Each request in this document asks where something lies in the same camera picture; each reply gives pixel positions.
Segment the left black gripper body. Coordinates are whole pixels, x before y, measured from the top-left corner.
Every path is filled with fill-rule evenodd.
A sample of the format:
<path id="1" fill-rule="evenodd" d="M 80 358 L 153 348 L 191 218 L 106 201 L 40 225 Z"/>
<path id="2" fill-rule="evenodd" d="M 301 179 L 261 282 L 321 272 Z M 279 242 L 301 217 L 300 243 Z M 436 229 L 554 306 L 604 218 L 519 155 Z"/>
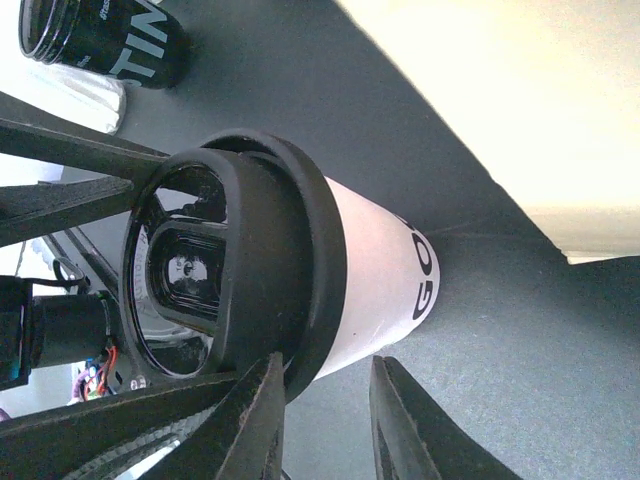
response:
<path id="1" fill-rule="evenodd" d="M 102 293 L 35 296 L 37 279 L 1 278 L 1 388 L 31 371 L 95 358 L 115 341 L 116 302 Z"/>

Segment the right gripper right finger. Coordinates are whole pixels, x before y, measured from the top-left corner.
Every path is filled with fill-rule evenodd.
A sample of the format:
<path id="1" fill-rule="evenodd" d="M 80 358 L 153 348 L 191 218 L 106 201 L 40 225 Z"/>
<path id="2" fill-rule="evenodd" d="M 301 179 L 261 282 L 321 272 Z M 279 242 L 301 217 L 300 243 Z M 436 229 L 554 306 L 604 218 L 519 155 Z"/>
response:
<path id="1" fill-rule="evenodd" d="M 516 479 L 393 357 L 374 356 L 369 387 L 378 479 Z"/>

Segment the cream paper bag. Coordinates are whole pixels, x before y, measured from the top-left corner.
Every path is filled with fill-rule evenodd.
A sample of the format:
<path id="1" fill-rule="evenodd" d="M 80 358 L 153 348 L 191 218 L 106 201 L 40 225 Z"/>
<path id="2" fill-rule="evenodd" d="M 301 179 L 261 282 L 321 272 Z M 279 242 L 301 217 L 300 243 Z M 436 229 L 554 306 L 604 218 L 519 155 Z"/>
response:
<path id="1" fill-rule="evenodd" d="M 639 252 L 635 1 L 344 1 L 572 264 Z"/>

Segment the crumpled white paper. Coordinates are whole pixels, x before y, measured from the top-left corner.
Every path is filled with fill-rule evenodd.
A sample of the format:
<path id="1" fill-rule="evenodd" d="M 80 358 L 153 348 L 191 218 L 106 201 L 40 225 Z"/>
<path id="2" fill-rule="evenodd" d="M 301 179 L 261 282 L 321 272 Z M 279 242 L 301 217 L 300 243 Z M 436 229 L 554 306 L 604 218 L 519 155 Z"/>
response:
<path id="1" fill-rule="evenodd" d="M 124 85 L 63 65 L 36 65 L 21 81 L 25 101 L 56 117 L 115 135 L 125 115 Z"/>

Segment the white coffee cup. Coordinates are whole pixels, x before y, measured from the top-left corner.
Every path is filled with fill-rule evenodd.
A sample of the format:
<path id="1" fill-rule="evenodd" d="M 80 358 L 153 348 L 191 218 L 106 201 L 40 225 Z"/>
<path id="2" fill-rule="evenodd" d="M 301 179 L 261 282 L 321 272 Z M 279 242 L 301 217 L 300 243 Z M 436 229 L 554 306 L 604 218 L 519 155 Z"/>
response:
<path id="1" fill-rule="evenodd" d="M 328 179 L 347 257 L 340 325 L 316 377 L 407 337 L 433 309 L 440 266 L 428 239 L 401 217 Z"/>

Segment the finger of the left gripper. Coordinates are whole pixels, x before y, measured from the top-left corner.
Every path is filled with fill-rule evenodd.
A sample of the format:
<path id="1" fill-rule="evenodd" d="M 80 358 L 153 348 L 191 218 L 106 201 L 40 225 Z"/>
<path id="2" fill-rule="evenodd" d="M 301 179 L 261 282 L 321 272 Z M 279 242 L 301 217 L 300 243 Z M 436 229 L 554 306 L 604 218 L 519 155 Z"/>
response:
<path id="1" fill-rule="evenodd" d="M 117 476 L 144 454 L 193 437 L 259 378 L 206 375 L 4 421 L 1 477 Z"/>
<path id="2" fill-rule="evenodd" d="M 8 246 L 133 208 L 166 153 L 100 133 L 1 95 L 1 181 L 30 161 L 59 169 L 51 180 L 1 186 L 1 245 Z"/>

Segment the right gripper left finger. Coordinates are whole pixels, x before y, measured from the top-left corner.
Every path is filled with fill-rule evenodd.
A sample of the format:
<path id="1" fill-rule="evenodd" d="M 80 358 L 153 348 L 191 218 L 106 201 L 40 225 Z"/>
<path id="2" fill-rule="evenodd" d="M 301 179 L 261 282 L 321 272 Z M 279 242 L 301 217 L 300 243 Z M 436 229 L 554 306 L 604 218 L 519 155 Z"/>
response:
<path id="1" fill-rule="evenodd" d="M 282 465 L 285 388 L 282 354 L 244 373 L 215 373 L 126 393 L 127 413 L 153 429 L 186 422 L 179 446 L 145 479 L 276 479 Z"/>

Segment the single black lid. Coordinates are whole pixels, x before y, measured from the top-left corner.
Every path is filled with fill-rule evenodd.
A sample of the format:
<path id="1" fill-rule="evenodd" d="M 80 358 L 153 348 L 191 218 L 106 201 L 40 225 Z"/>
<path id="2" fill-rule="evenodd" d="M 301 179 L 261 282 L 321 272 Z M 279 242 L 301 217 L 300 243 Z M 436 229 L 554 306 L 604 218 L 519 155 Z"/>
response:
<path id="1" fill-rule="evenodd" d="M 347 248 L 328 182 L 299 147 L 246 128 L 163 160 L 135 198 L 120 272 L 123 344 L 151 384 L 283 355 L 287 400 L 328 357 Z"/>

